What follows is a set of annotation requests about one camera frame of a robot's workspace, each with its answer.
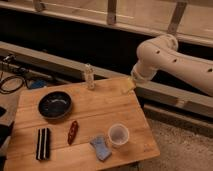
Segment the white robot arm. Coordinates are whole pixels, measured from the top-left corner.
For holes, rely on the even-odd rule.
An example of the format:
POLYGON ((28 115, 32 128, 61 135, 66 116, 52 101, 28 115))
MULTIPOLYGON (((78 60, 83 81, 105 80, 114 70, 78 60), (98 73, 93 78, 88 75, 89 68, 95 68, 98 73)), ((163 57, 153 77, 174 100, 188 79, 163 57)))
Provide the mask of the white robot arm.
POLYGON ((131 70, 134 83, 147 83, 161 70, 213 97, 213 61, 179 53, 175 36, 146 40, 136 54, 138 61, 131 70))

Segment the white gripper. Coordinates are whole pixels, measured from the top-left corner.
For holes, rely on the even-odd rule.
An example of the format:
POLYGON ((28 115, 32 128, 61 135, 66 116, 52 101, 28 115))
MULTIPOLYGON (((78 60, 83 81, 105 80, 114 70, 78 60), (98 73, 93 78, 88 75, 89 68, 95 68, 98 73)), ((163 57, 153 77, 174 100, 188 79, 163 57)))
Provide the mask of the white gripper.
POLYGON ((135 82, 138 82, 138 83, 144 83, 145 82, 145 79, 137 72, 137 70, 135 68, 132 69, 131 76, 132 76, 132 78, 128 77, 125 80, 124 84, 122 85, 121 92, 123 94, 127 94, 131 90, 134 90, 136 88, 135 82))

